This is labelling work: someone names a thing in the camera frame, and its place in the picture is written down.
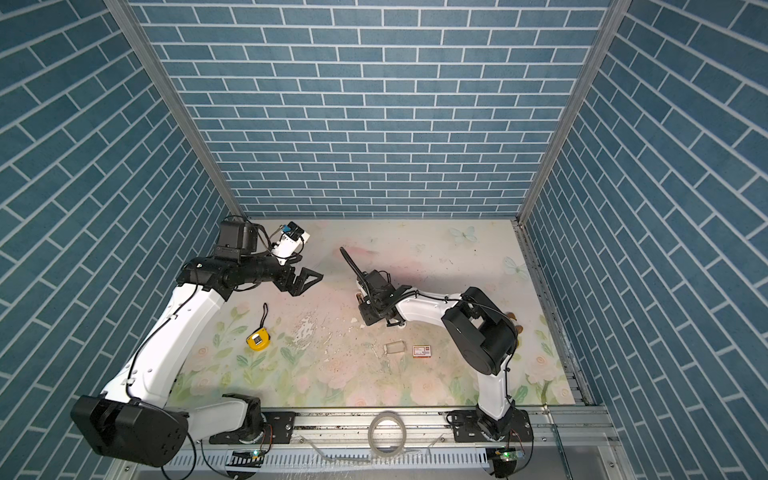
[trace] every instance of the red and white small box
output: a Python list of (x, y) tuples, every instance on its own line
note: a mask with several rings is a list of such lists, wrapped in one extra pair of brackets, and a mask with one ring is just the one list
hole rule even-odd
[(413, 346), (413, 358), (415, 359), (428, 359), (432, 356), (432, 349), (429, 345), (414, 345)]

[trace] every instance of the robotic arm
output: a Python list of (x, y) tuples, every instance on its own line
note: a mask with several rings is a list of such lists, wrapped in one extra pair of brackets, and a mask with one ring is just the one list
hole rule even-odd
[[(270, 245), (256, 253), (260, 233)], [(307, 268), (294, 273), (292, 264), (302, 258), (294, 251), (309, 237), (293, 222), (277, 243), (244, 217), (221, 223), (213, 254), (184, 265), (165, 311), (137, 352), (99, 396), (81, 396), (74, 404), (72, 420), (96, 453), (159, 467), (186, 438), (229, 432), (248, 442), (262, 434), (255, 398), (226, 395), (222, 402), (189, 412), (164, 407), (197, 337), (237, 287), (272, 282), (281, 292), (299, 296), (323, 278)]]
[(490, 440), (503, 438), (515, 410), (507, 393), (507, 363), (518, 345), (515, 324), (478, 288), (453, 295), (423, 293), (410, 285), (395, 288), (389, 273), (385, 278), (378, 270), (363, 272), (340, 250), (357, 276), (358, 307), (366, 325), (385, 319), (387, 326), (406, 321), (444, 326), (464, 360), (477, 370), (478, 427)]

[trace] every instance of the brick pattern wallpaper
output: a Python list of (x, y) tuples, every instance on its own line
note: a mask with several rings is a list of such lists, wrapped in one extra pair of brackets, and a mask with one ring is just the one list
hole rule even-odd
[(634, 0), (530, 233), (638, 478), (768, 478), (768, 4)]
[(249, 214), (513, 217), (608, 0), (257, 3), (131, 3)]
[(0, 478), (102, 478), (69, 411), (223, 201), (101, 0), (0, 2), (0, 185)]

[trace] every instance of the gray floor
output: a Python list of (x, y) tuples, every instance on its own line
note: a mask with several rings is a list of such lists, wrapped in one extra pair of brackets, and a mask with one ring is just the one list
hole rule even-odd
[[(569, 447), (565, 449), (573, 480), (607, 480), (601, 466), (598, 451), (592, 447)], [(183, 476), (180, 472), (171, 472), (171, 478)], [(206, 470), (198, 470), (190, 480), (221, 479), (219, 475)], [(256, 473), (253, 480), (489, 480), (493, 478), (481, 469), (460, 470), (368, 470), (330, 473)], [(531, 464), (522, 472), (516, 473), (514, 480), (565, 480), (565, 473), (560, 455), (555, 447), (537, 446)], [(142, 472), (137, 480), (161, 480), (159, 472)]]

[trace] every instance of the scratched surface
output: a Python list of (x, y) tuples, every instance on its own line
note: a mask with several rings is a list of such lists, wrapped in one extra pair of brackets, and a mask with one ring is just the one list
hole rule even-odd
[[(272, 233), (279, 220), (263, 222)], [(365, 326), (355, 277), (339, 247), (361, 270), (387, 270), (392, 283), (434, 293), (483, 290), (523, 326), (509, 366), (509, 392), (518, 404), (573, 403), (515, 232), (503, 220), (303, 220), (311, 235), (297, 264), (325, 275), (299, 297), (271, 283), (234, 293), (187, 357), (169, 405), (200, 406), (223, 393), (261, 398), (268, 407), (474, 405), (475, 370), (445, 329), (421, 322)], [(269, 305), (271, 344), (246, 345)], [(402, 340), (404, 353), (385, 354)], [(430, 345), (432, 358), (412, 358)]]

